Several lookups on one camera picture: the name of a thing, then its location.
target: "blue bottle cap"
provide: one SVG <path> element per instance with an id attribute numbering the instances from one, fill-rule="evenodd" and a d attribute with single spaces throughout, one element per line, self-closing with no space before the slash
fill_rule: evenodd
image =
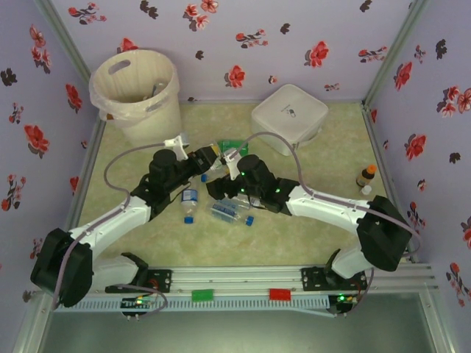
<path id="1" fill-rule="evenodd" d="M 245 224 L 250 227 L 252 226 L 252 223 L 253 223 L 253 217 L 248 216 L 247 219 L 245 220 Z"/>

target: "white bucket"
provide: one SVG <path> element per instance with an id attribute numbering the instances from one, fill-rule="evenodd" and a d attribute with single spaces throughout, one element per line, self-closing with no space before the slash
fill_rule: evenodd
<path id="1" fill-rule="evenodd" d="M 161 92 L 152 96 L 155 85 Z M 134 146 L 182 131 L 177 69 L 161 53 L 137 49 L 111 57 L 92 73 L 89 90 L 100 118 L 119 127 Z"/>

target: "white bottle cap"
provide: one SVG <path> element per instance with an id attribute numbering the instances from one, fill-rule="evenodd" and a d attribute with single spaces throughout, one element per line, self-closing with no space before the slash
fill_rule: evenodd
<path id="1" fill-rule="evenodd" d="M 372 191 L 372 188 L 369 185 L 365 185 L 361 189 L 361 193 L 364 194 L 364 195 L 369 195 L 369 193 L 371 193 L 371 191 Z"/>

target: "floral wallpaper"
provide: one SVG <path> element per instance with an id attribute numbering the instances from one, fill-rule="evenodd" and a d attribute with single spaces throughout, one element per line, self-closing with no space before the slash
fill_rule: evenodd
<path id="1" fill-rule="evenodd" d="M 79 188 L 97 111 L 30 0 L 5 3 L 0 23 L 8 28 L 0 34 L 0 352 L 8 353 L 34 296 L 29 275 L 43 239 L 64 227 Z"/>
<path id="2" fill-rule="evenodd" d="M 201 101 L 265 99 L 286 83 L 363 99 L 411 0 L 50 2 L 92 71 L 116 52 L 154 49 L 177 66 L 180 100 Z"/>
<path id="3" fill-rule="evenodd" d="M 439 281 L 458 352 L 471 346 L 470 15 L 467 0 L 431 1 L 371 104 L 390 180 L 422 236 L 419 258 Z"/>

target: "green object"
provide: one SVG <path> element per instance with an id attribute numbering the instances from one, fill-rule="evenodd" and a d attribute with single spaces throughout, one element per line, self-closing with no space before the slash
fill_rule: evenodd
<path id="1" fill-rule="evenodd" d="M 214 291 L 212 289 L 193 290 L 191 292 L 192 302 L 211 302 L 214 300 Z"/>
<path id="2" fill-rule="evenodd" d="M 244 142 L 243 140 L 219 140 L 218 146 L 219 146 L 219 149 L 221 149 L 221 152 L 224 153 L 228 149 L 238 149 L 243 142 Z M 247 156 L 249 154 L 249 144 L 245 145 L 241 149 L 239 154 L 242 157 Z"/>

